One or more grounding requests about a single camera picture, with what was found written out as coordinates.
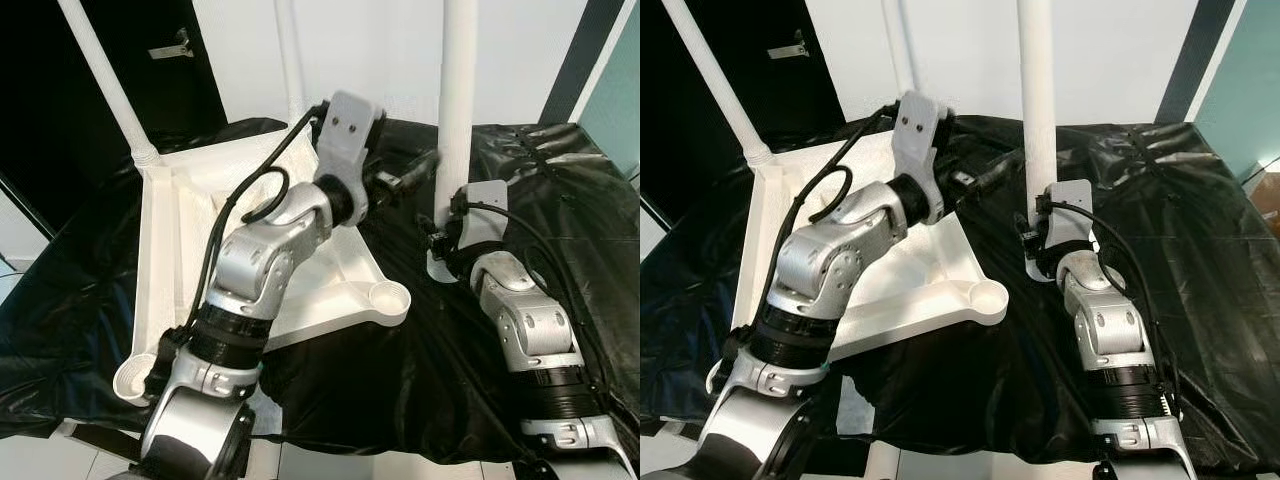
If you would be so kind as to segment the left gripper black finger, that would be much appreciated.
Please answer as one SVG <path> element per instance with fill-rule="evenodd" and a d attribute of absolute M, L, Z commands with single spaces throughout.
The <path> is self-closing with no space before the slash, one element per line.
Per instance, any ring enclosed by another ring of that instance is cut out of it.
<path fill-rule="evenodd" d="M 1015 177 L 1025 161 L 1024 152 L 1005 152 L 982 164 L 982 184 L 1002 186 Z"/>
<path fill-rule="evenodd" d="M 440 161 L 439 152 L 421 154 L 404 165 L 402 172 L 403 187 L 420 187 L 425 180 L 434 178 Z"/>

